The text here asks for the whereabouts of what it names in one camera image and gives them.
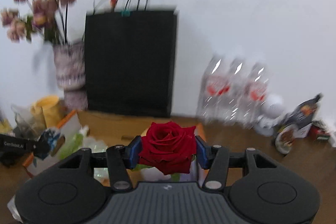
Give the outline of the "red artificial rose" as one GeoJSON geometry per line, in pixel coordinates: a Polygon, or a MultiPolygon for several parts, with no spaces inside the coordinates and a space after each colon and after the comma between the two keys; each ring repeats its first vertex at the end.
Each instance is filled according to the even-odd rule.
{"type": "Polygon", "coordinates": [[[187,182],[197,179],[196,126],[153,122],[141,135],[142,149],[133,172],[145,181],[187,182]]]}

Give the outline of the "green spray bottle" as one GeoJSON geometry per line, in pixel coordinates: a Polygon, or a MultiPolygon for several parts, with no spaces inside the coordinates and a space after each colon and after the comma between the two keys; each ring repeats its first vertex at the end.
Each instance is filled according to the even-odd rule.
{"type": "Polygon", "coordinates": [[[85,125],[69,141],[66,141],[58,152],[58,159],[63,160],[80,149],[83,145],[83,140],[88,135],[88,132],[89,127],[85,125]]]}

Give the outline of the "clear glass cup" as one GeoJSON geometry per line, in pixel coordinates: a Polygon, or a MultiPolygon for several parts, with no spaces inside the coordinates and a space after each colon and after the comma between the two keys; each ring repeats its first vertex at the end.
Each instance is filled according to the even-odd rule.
{"type": "Polygon", "coordinates": [[[33,114],[30,108],[11,105],[20,135],[25,139],[38,139],[46,129],[42,114],[33,114]]]}

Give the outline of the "yellow ceramic mug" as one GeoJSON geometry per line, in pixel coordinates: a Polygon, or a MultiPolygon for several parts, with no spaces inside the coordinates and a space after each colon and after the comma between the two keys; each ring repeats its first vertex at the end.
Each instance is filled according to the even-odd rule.
{"type": "Polygon", "coordinates": [[[46,128],[57,127],[65,116],[63,103],[55,95],[46,96],[34,102],[30,112],[38,121],[43,122],[46,128]]]}

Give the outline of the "orange cardboard storage box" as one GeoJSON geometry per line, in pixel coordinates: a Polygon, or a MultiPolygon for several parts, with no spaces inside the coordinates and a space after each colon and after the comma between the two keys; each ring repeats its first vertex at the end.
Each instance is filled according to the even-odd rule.
{"type": "MultiPolygon", "coordinates": [[[[173,121],[181,127],[196,126],[195,134],[200,134],[204,139],[203,126],[198,123],[195,118],[173,116],[171,118],[151,118],[151,117],[129,117],[114,114],[105,114],[92,111],[77,112],[79,123],[89,127],[88,137],[94,138],[97,141],[104,141],[108,147],[123,144],[128,145],[131,140],[137,135],[145,135],[147,129],[152,122],[166,123],[173,121]]],[[[43,170],[54,165],[57,159],[51,157],[44,161],[37,159],[37,166],[34,166],[33,155],[30,155],[23,163],[27,174],[30,177],[36,176],[43,170]]],[[[162,172],[155,168],[127,171],[133,186],[137,186],[140,181],[169,181],[170,176],[164,176],[162,172]]],[[[190,174],[181,174],[180,182],[196,181],[202,186],[208,170],[202,170],[199,164],[193,162],[190,174]]]]}

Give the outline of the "middle water bottle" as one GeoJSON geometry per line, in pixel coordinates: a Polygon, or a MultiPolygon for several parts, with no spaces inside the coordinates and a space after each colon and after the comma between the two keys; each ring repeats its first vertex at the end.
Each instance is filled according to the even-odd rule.
{"type": "Polygon", "coordinates": [[[234,124],[239,113],[239,98],[245,81],[245,59],[235,57],[228,69],[229,89],[223,97],[223,119],[225,124],[234,124]]]}

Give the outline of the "water bottle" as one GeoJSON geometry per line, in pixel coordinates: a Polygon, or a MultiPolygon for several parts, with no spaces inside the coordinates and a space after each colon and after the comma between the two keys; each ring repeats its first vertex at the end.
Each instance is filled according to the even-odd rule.
{"type": "Polygon", "coordinates": [[[227,63],[223,54],[215,53],[202,75],[197,105],[197,117],[203,123],[216,119],[217,104],[229,89],[227,63]]]}
{"type": "Polygon", "coordinates": [[[256,62],[247,76],[243,93],[243,126],[252,128],[260,115],[269,84],[268,69],[264,62],[256,62]]]}
{"type": "Polygon", "coordinates": [[[245,81],[245,59],[235,57],[228,69],[229,89],[223,97],[223,119],[225,124],[234,124],[239,113],[239,98],[245,81]]]}

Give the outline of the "left water bottle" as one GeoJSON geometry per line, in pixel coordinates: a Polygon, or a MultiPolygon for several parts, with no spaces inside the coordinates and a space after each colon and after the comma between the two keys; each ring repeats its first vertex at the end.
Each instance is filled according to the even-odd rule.
{"type": "Polygon", "coordinates": [[[197,117],[203,123],[216,119],[217,104],[229,89],[227,63],[223,54],[215,53],[202,75],[197,105],[197,117]]]}

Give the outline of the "white robot figurine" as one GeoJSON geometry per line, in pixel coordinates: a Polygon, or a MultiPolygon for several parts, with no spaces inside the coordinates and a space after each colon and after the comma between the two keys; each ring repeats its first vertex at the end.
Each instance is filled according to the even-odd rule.
{"type": "Polygon", "coordinates": [[[284,100],[277,94],[267,95],[260,107],[260,115],[257,118],[253,129],[263,136],[272,136],[274,126],[285,110],[284,100]]]}

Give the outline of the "right water bottle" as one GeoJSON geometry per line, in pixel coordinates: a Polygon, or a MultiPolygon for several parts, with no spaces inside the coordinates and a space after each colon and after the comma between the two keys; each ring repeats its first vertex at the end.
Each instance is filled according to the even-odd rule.
{"type": "Polygon", "coordinates": [[[268,69],[264,62],[256,62],[247,76],[243,93],[243,126],[252,128],[260,115],[269,84],[268,69]]]}

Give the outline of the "purple white ceramic vase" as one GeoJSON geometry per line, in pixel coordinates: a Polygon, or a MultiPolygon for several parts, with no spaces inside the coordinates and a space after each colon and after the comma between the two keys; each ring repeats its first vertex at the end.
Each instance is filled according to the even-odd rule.
{"type": "Polygon", "coordinates": [[[54,46],[56,82],[64,92],[64,104],[68,110],[86,110],[84,42],[54,46]]]}

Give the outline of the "red small box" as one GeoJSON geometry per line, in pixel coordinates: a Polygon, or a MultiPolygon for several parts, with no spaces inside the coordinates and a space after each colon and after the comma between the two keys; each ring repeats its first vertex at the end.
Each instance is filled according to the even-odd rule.
{"type": "Polygon", "coordinates": [[[309,130],[309,136],[314,141],[329,141],[330,133],[328,132],[327,126],[323,121],[315,120],[309,130]]]}

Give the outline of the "black paper gift bag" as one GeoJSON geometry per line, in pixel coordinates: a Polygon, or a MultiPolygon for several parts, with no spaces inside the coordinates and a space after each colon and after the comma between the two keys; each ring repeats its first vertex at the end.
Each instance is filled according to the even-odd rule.
{"type": "Polygon", "coordinates": [[[178,15],[173,8],[125,6],[86,15],[88,109],[167,118],[173,97],[178,15]]]}

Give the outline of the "dried pink flower bouquet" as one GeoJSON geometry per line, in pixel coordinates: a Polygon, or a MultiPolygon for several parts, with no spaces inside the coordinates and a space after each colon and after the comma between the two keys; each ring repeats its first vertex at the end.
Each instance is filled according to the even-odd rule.
{"type": "Polygon", "coordinates": [[[13,0],[27,4],[31,13],[21,16],[17,9],[2,9],[1,24],[7,28],[7,37],[14,43],[32,41],[40,35],[52,45],[66,45],[68,41],[68,10],[77,0],[13,0]]]}

